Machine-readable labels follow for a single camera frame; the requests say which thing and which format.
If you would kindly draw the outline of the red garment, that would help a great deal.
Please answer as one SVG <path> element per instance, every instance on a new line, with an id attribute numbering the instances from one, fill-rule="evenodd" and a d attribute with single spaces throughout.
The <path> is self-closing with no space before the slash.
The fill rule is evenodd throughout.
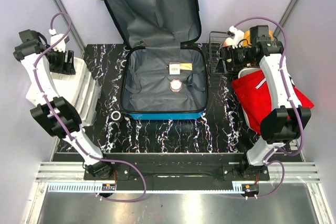
<path id="1" fill-rule="evenodd" d="M 311 117 L 314 104 L 295 85 L 290 96 L 282 90 L 273 94 L 262 70 L 236 79 L 232 87 L 251 129 L 268 143 L 297 139 Z"/>

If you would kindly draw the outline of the gold rectangular box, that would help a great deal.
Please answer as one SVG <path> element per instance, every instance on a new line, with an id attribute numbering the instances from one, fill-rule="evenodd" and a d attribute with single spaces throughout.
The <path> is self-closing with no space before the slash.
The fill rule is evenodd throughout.
<path id="1" fill-rule="evenodd" d="M 193 64 L 192 63 L 180 63 L 180 70 L 192 71 Z"/>

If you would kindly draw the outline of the small white pink box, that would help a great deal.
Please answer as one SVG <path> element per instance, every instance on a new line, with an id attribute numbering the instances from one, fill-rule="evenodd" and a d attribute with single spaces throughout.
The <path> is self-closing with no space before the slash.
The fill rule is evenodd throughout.
<path id="1" fill-rule="evenodd" d="M 181 74 L 181 65 L 179 62 L 171 62 L 168 65 L 170 75 L 180 75 Z"/>

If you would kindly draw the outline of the pink round cosmetic item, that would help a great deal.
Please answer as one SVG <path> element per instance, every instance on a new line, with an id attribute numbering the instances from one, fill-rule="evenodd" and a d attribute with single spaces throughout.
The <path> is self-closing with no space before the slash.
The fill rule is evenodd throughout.
<path id="1" fill-rule="evenodd" d="M 170 82 L 170 90 L 173 92 L 180 92 L 183 88 L 183 82 L 179 79 L 174 79 Z"/>

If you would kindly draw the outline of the blue cartoon fish suitcase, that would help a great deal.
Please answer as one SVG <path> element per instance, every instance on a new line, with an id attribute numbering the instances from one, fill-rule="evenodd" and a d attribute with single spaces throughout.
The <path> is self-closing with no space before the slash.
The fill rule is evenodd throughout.
<path id="1" fill-rule="evenodd" d="M 101 0 L 129 52 L 120 91 L 121 112 L 135 120 L 196 120 L 208 104 L 207 60 L 198 0 Z M 170 75 L 171 62 L 193 70 Z M 180 92 L 170 82 L 183 82 Z"/>

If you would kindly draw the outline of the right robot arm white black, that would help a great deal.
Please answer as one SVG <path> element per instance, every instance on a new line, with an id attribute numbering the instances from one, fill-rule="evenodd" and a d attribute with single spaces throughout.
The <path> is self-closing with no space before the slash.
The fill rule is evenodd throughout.
<path id="1" fill-rule="evenodd" d="M 311 109 L 298 98 L 287 70 L 285 46 L 270 34 L 267 25 L 251 27 L 249 36 L 230 26 L 227 34 L 221 48 L 226 69 L 246 76 L 260 69 L 270 96 L 270 111 L 261 119 L 259 139 L 233 168 L 235 176 L 250 180 L 267 171 L 268 160 L 276 151 L 294 155 L 284 147 L 303 138 Z"/>

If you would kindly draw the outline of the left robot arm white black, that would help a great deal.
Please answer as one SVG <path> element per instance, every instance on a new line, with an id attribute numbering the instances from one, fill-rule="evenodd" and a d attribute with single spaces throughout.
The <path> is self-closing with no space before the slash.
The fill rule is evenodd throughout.
<path id="1" fill-rule="evenodd" d="M 85 133 L 77 109 L 56 89 L 51 74 L 74 73 L 71 50 L 66 50 L 68 36 L 50 31 L 50 43 L 35 30 L 19 32 L 22 43 L 15 47 L 14 58 L 26 69 L 36 90 L 37 104 L 30 110 L 33 119 L 50 135 L 69 143 L 83 158 L 83 167 L 93 178 L 107 180 L 113 167 L 104 161 L 101 149 Z"/>

